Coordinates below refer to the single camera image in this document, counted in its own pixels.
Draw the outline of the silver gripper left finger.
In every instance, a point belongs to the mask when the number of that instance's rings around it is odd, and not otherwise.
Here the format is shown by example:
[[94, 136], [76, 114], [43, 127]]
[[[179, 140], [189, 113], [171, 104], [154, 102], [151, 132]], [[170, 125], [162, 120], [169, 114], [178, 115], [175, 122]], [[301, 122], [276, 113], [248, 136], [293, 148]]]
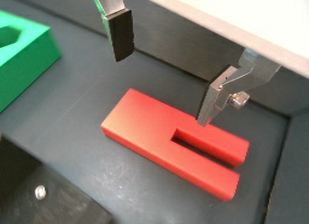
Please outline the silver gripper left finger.
[[102, 15], [106, 34], [117, 61], [125, 60], [134, 52], [131, 10], [123, 0], [94, 0]]

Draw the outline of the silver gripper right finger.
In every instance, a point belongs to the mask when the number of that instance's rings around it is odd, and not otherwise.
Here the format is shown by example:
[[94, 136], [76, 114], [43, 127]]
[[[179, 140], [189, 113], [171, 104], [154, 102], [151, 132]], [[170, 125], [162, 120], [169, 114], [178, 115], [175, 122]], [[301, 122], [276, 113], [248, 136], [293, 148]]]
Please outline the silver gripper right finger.
[[265, 85], [280, 68], [280, 64], [245, 49], [240, 67], [229, 65], [209, 82], [195, 118], [198, 124], [209, 124], [226, 106], [242, 108], [250, 98], [246, 91]]

